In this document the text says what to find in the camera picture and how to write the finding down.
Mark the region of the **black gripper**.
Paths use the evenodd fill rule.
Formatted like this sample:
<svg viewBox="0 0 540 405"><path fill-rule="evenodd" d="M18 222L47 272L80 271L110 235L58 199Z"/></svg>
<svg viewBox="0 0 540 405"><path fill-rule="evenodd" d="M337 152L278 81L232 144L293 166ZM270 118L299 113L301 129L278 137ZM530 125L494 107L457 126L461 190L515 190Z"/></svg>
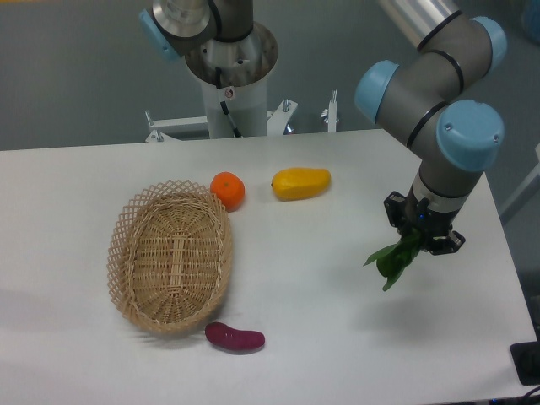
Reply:
<svg viewBox="0 0 540 405"><path fill-rule="evenodd" d="M422 245L432 255L445 255L458 252L466 239L453 230L452 223L458 210L442 213L429 207L427 197L416 198L413 189L404 197L392 192L383 202L389 224L399 229L406 223L422 234Z"/></svg>

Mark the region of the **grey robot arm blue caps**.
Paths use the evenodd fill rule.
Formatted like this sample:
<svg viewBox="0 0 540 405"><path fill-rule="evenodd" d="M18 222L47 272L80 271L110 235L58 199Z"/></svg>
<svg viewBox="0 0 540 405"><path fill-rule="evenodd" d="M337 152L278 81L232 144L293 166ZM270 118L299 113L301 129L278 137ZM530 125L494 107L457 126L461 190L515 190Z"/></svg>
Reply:
<svg viewBox="0 0 540 405"><path fill-rule="evenodd" d="M417 49L409 67L381 61L359 81L354 102L374 124L420 158L407 195L385 201L401 235L420 234L434 255L458 251L452 226L505 136L489 105L462 92L504 59L507 39L492 19L470 19L452 1L384 1L381 8ZM292 107L267 113L267 78L278 60L273 34L250 1L155 1L139 14L150 42L183 58L202 88L211 138L281 136Z"/></svg>

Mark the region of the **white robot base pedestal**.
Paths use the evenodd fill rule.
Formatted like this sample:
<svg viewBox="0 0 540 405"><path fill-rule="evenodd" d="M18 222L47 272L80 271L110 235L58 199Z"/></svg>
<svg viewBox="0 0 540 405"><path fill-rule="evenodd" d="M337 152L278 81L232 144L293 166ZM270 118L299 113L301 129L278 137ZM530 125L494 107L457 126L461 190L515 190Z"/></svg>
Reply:
<svg viewBox="0 0 540 405"><path fill-rule="evenodd" d="M278 43L262 24L237 42L209 40L184 56L191 76L199 83L205 115L154 120L145 112L148 142L188 138L206 131L211 139L282 137L293 133L291 120L298 104L283 99L267 108L267 81L278 62Z"/></svg>

